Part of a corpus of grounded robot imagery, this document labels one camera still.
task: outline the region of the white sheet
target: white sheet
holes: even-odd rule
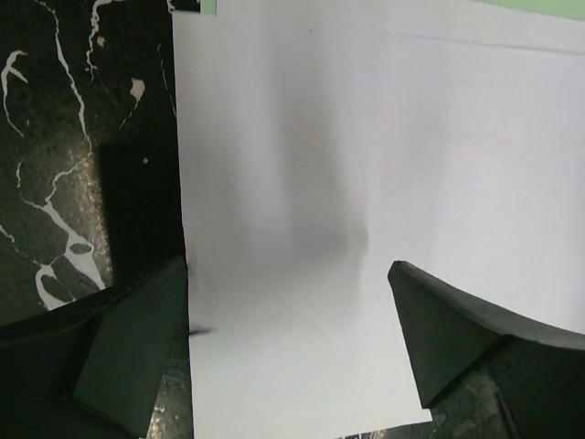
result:
[[[175,14],[198,439],[429,420],[396,259],[585,332],[582,24],[444,3]]]

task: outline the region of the dark floor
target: dark floor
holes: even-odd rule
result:
[[[0,2],[0,325],[132,280],[184,252],[175,8],[199,6]],[[151,428],[175,433],[156,437],[193,434],[187,325],[185,318]]]

